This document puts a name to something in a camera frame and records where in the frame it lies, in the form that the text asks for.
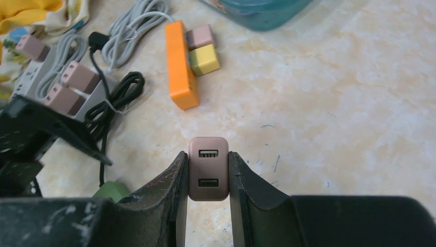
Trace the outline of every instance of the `pink block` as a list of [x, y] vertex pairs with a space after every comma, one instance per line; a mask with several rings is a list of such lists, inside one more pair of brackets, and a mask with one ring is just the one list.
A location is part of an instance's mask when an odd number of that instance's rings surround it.
[[76, 115], [84, 103], [85, 98], [60, 84], [54, 85], [44, 99], [46, 106], [59, 113], [71, 116]]
[[21, 37], [15, 49], [26, 55], [28, 58], [38, 62], [44, 62], [50, 51], [50, 47], [29, 34]]
[[213, 44], [216, 48], [216, 42], [209, 24], [188, 31], [186, 33], [186, 39], [189, 50], [195, 50], [210, 44]]
[[100, 77], [89, 68], [72, 61], [62, 74], [61, 80], [69, 86], [91, 94], [100, 81]]

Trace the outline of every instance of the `usb port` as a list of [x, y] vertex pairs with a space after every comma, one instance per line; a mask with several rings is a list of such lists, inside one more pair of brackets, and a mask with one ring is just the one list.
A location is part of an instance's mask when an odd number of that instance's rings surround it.
[[218, 157], [218, 150], [200, 150], [198, 152], [200, 158], [215, 158]]
[[199, 179], [199, 187], [218, 187], [218, 179]]

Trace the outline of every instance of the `orange block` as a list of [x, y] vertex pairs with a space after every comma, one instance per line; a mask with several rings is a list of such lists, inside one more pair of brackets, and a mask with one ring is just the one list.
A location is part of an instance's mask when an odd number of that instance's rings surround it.
[[181, 21], [165, 26], [168, 86], [173, 102], [182, 110], [200, 104], [197, 78], [191, 70], [185, 28]]

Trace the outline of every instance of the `table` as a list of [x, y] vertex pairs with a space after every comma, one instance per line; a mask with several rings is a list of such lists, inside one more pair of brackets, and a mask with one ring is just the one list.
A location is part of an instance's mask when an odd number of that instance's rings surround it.
[[[91, 1], [84, 35], [107, 32], [133, 2]], [[201, 105], [181, 111], [168, 95], [164, 26], [142, 39], [116, 76], [137, 70], [149, 91], [110, 134], [106, 179], [135, 190], [191, 138], [223, 136], [287, 194], [404, 195], [436, 214], [434, 2], [315, 0], [269, 32], [194, 0], [172, 0], [171, 13], [188, 29], [212, 25], [222, 68], [198, 78]], [[63, 141], [42, 161], [44, 196], [98, 189], [98, 162]], [[228, 199], [188, 207], [187, 246], [232, 246]]]

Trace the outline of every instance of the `green object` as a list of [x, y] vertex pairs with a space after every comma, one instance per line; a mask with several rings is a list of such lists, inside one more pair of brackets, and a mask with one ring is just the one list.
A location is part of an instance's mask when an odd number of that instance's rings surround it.
[[119, 202], [121, 198], [130, 193], [130, 190], [124, 184], [107, 181], [93, 195], [93, 198], [111, 198], [114, 202]]

